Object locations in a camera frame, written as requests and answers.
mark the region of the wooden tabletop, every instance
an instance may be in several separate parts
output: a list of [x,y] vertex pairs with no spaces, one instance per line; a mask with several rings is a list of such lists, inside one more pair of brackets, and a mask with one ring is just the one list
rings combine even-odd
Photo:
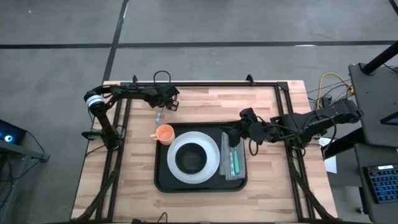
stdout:
[[[303,81],[287,81],[296,113],[307,113],[310,107]],[[252,107],[264,120],[278,116],[275,91],[271,87],[179,87],[180,106],[176,112],[164,110],[160,123],[231,121],[240,119],[239,112]],[[125,106],[122,106],[120,123]],[[255,157],[245,141],[248,183],[238,192],[167,194],[154,185],[155,133],[157,108],[142,100],[133,100],[126,134],[126,145],[116,198],[114,221],[133,218],[156,222],[167,212],[169,222],[274,222],[297,221],[287,168],[284,143],[264,143]],[[108,111],[113,120],[114,108]],[[94,128],[100,128],[98,121]],[[101,146],[90,142],[88,151]],[[91,153],[85,159],[72,218],[81,215],[94,199],[101,185],[106,149]],[[310,188],[320,203],[337,216],[328,177],[319,147],[310,146],[304,157]],[[306,206],[300,191],[303,211]],[[106,197],[104,212],[108,211]]]

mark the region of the concrete floor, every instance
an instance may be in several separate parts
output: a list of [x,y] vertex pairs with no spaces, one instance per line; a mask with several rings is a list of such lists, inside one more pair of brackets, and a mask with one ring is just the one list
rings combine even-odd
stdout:
[[[121,5],[0,0],[0,45],[110,44]],[[387,0],[130,0],[120,43],[396,39],[398,17]],[[387,47],[119,49],[110,80],[133,74],[151,80],[158,70],[168,70],[173,80],[242,80],[251,74],[256,80],[304,80],[309,91],[325,72],[348,79],[349,64],[368,62]],[[0,118],[28,129],[51,154],[48,164],[24,177],[14,223],[69,219],[87,144],[80,133],[90,127],[83,95],[101,84],[108,55],[109,49],[0,50]],[[397,57],[389,62],[395,64]],[[328,77],[324,85],[336,82]],[[358,126],[339,125],[337,137]],[[355,212],[361,206],[356,188],[331,185],[340,218],[369,221]]]

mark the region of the keyboard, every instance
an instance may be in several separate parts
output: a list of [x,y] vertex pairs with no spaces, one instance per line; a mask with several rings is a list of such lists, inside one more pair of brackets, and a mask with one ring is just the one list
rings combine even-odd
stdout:
[[376,203],[398,202],[398,164],[364,167]]

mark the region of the metal pole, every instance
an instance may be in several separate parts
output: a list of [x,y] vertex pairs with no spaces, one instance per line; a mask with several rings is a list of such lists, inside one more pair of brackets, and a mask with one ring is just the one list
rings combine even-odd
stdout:
[[377,57],[375,57],[373,60],[367,63],[362,68],[362,72],[367,75],[370,75],[377,68],[379,68],[381,65],[386,63],[388,60],[390,60],[397,54],[398,54],[398,41],[393,43],[389,48],[387,48],[385,51],[383,51],[381,54],[379,54]]

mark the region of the black metal frame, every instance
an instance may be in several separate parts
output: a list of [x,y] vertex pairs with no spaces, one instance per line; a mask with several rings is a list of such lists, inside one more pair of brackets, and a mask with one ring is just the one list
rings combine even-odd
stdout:
[[[172,82],[172,84],[175,86],[192,86],[192,87],[194,87],[194,86],[271,87],[271,88],[274,88],[274,91],[275,91],[275,97],[276,97],[276,101],[277,101],[279,115],[284,114],[282,97],[280,94],[281,91],[283,91],[284,95],[285,95],[288,113],[293,113],[293,106],[292,106],[292,102],[290,99],[289,87],[288,87],[287,82],[255,82],[252,79],[252,76],[250,76],[250,75],[248,75],[246,80],[247,80],[246,82],[245,81],[242,81],[242,82]],[[137,82],[137,86],[151,86],[151,85],[153,85],[153,82]],[[121,134],[122,139],[123,139],[123,145],[117,151],[116,164],[114,167],[114,170],[119,169],[119,172],[116,173],[116,177],[113,177],[111,196],[109,198],[109,208],[108,208],[107,216],[106,216],[106,218],[103,218],[103,204],[104,204],[105,193],[108,191],[109,187],[105,188],[105,189],[103,189],[103,187],[106,187],[105,183],[107,183],[107,181],[110,178],[109,173],[111,171],[111,161],[112,161],[112,156],[113,156],[114,151],[108,151],[107,155],[106,155],[103,178],[101,181],[102,193],[99,193],[99,194],[101,194],[101,196],[100,196],[101,199],[100,199],[99,203],[97,203],[95,205],[96,206],[95,219],[72,220],[74,222],[78,222],[78,223],[109,223],[109,222],[112,222],[112,220],[113,220],[114,206],[116,203],[118,180],[119,180],[119,174],[120,174],[120,168],[121,168],[121,161],[122,161],[122,157],[123,157],[125,133],[127,130],[127,125],[128,125],[130,105],[131,105],[131,100],[127,100],[126,109],[124,112],[123,124],[122,124],[122,134]],[[116,104],[116,109],[115,109],[115,114],[114,114],[114,119],[113,119],[113,126],[115,126],[115,127],[119,124],[120,111],[121,111],[121,101],[118,101]],[[288,165],[289,173],[290,173],[290,181],[292,183],[292,191],[293,191],[293,197],[294,197],[294,201],[295,201],[295,210],[296,210],[298,221],[300,222],[304,218],[303,210],[302,210],[302,204],[300,201],[299,188],[297,187],[297,183],[296,183],[295,179],[292,177],[293,172],[296,171],[296,168],[295,168],[293,156],[292,156],[293,149],[290,146],[288,141],[285,141],[285,151],[286,151],[286,155],[287,155],[287,165]],[[302,180],[305,183],[305,185],[308,186],[307,173],[305,170],[305,164],[304,164],[304,160],[303,160],[301,151],[297,151],[297,160],[298,160],[298,165],[299,165],[300,176],[302,177]],[[307,196],[305,196],[305,199],[306,199],[309,219],[311,219],[311,220],[315,219],[315,212],[314,212],[312,204],[310,203],[310,199]]]

